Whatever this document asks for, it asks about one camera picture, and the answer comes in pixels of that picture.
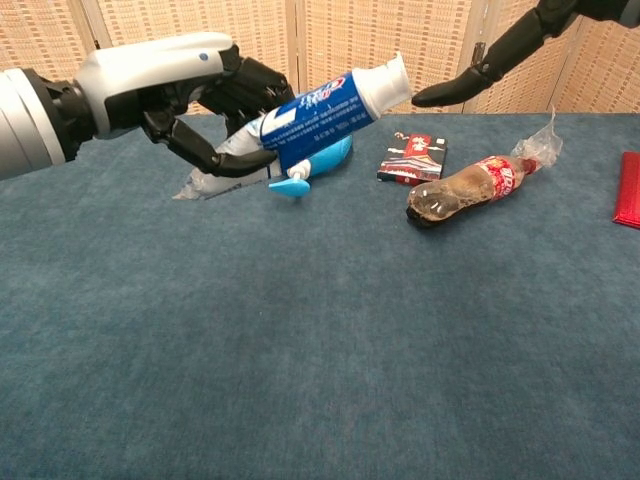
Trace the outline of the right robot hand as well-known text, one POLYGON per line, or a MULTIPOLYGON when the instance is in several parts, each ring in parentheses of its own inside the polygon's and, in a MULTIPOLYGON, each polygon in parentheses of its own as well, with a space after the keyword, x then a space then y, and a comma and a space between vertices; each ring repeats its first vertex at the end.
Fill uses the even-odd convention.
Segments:
POLYGON ((540 1, 501 35, 481 60, 452 80, 422 89, 413 95, 411 103, 419 108, 432 108, 457 105, 476 97, 529 58, 547 39, 559 37, 579 15, 633 29, 639 26, 639 3, 540 1))

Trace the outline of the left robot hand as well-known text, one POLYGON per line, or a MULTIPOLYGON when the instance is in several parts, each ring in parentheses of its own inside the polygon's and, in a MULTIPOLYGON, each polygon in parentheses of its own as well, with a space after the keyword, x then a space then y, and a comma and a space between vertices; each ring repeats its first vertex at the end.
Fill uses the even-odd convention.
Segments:
POLYGON ((224 33, 198 32, 103 48, 81 64, 74 81, 106 140, 135 128, 205 174, 239 178, 277 155, 262 147, 242 154, 215 149, 180 120, 193 102, 221 115, 233 135, 293 100, 286 76, 250 57, 224 33))

